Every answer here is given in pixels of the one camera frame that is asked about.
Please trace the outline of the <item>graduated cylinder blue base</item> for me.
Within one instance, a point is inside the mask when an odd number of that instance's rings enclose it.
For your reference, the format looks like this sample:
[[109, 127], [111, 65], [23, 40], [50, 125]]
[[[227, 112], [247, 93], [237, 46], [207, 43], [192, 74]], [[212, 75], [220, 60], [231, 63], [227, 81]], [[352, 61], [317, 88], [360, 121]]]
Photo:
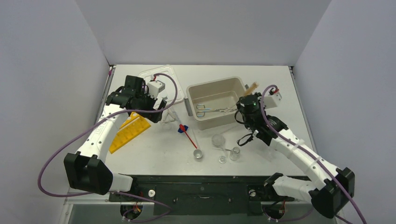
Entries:
[[175, 121], [178, 122], [178, 132], [179, 133], [185, 133], [188, 130], [188, 126], [185, 126], [181, 119], [179, 118], [177, 112], [173, 107], [170, 108], [171, 114], [175, 117]]

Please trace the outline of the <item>beige plastic bin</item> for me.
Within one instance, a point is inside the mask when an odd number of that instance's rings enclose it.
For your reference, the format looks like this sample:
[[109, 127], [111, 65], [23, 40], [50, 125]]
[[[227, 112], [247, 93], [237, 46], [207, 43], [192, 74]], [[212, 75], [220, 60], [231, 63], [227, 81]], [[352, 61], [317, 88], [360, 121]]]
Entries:
[[205, 130], [235, 122], [234, 112], [210, 112], [204, 117], [197, 117], [197, 104], [204, 104], [207, 108], [236, 108], [239, 97], [246, 91], [240, 77], [228, 77], [200, 84], [190, 85], [186, 89], [192, 116], [199, 130]]

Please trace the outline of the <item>white bin lid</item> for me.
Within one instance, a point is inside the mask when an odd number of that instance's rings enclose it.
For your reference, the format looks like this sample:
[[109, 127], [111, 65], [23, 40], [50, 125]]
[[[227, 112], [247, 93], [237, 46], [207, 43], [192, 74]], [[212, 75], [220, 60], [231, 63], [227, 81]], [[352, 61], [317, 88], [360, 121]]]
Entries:
[[[145, 82], [148, 83], [151, 80], [151, 76], [156, 73], [166, 74], [175, 81], [175, 83], [177, 84], [177, 98], [175, 100], [175, 104], [182, 103], [184, 101], [185, 94], [171, 65], [164, 65], [157, 68], [145, 70], [141, 72], [138, 77], [143, 78]], [[173, 82], [168, 77], [164, 76], [159, 76], [156, 78], [156, 80], [161, 81], [163, 84], [165, 84], [165, 89], [159, 93], [158, 97], [165, 99], [167, 101], [167, 104], [171, 103], [176, 93]]]

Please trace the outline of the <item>small glass beaker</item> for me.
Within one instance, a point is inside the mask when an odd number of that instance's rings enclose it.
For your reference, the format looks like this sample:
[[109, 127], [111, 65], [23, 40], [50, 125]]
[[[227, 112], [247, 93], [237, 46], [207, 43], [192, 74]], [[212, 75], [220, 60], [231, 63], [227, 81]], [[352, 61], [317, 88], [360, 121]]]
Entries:
[[200, 160], [203, 158], [203, 152], [200, 149], [195, 149], [193, 151], [193, 156], [194, 156], [194, 159]]

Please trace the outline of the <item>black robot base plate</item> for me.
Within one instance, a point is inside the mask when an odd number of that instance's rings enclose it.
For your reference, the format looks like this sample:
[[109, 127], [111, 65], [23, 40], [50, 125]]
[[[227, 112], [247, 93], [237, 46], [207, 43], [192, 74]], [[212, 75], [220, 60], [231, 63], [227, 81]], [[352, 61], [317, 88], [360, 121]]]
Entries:
[[265, 189], [267, 176], [186, 176], [137, 175], [128, 195], [111, 194], [110, 202], [120, 202], [123, 210], [129, 203], [139, 204], [155, 200], [153, 215], [167, 211], [171, 215], [231, 215], [262, 214], [262, 206], [273, 208], [280, 201], [298, 202], [297, 198], [277, 196]]

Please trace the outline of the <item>brown test tube brush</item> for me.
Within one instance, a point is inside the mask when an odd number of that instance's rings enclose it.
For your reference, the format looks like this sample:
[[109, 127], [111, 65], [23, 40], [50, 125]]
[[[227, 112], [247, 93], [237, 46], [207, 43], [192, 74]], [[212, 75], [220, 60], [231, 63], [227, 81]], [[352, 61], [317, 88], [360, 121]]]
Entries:
[[254, 91], [257, 89], [259, 84], [257, 82], [253, 82], [244, 92], [244, 96], [248, 96], [254, 93]]

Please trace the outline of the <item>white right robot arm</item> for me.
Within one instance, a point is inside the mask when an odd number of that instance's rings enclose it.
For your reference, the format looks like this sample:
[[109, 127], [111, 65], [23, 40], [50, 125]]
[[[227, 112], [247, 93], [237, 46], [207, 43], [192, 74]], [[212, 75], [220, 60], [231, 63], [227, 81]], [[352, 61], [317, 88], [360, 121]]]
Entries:
[[268, 147], [283, 154], [309, 180], [299, 180], [275, 173], [264, 182], [264, 195], [310, 202], [326, 218], [334, 218], [354, 196], [355, 174], [349, 168], [340, 169], [305, 145], [279, 118], [263, 116], [261, 94], [240, 97], [236, 103], [242, 124], [251, 132], [248, 140], [260, 139]]

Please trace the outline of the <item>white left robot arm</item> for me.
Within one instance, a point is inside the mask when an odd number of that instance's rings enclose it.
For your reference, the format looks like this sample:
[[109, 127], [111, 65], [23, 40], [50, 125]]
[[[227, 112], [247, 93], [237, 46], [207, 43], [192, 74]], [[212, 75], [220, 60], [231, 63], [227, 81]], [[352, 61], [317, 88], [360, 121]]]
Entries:
[[167, 102], [161, 99], [159, 106], [155, 105], [164, 90], [165, 83], [157, 80], [157, 75], [149, 82], [141, 77], [126, 76], [124, 85], [108, 95], [102, 114], [86, 141], [75, 153], [68, 153], [64, 158], [72, 189], [99, 195], [121, 191], [129, 201], [139, 196], [139, 187], [133, 184], [133, 178], [112, 172], [105, 160], [122, 124], [133, 112], [153, 123], [162, 119]]

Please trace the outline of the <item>yellow test tube rack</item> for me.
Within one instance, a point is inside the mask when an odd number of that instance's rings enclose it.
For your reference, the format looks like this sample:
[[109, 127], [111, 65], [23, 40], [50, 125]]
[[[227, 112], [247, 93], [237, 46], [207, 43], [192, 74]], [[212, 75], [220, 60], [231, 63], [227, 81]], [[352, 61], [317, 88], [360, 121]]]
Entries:
[[144, 117], [135, 112], [131, 113], [117, 132], [109, 152], [113, 154], [150, 127], [150, 123]]

